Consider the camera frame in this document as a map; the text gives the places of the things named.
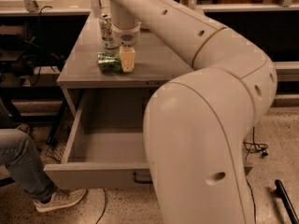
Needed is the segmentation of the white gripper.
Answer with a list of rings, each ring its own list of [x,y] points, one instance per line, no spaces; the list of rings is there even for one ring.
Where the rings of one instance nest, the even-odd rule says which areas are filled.
[[[121,67],[124,73],[130,73],[135,67],[135,49],[134,44],[140,37],[140,24],[130,29],[122,29],[112,25],[112,34],[120,47]]]

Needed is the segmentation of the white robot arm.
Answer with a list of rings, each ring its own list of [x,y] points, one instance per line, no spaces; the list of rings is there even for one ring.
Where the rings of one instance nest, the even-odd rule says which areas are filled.
[[[242,142],[273,103],[271,59],[244,36],[173,0],[109,0],[192,71],[150,98],[145,151],[164,224],[255,224]]]

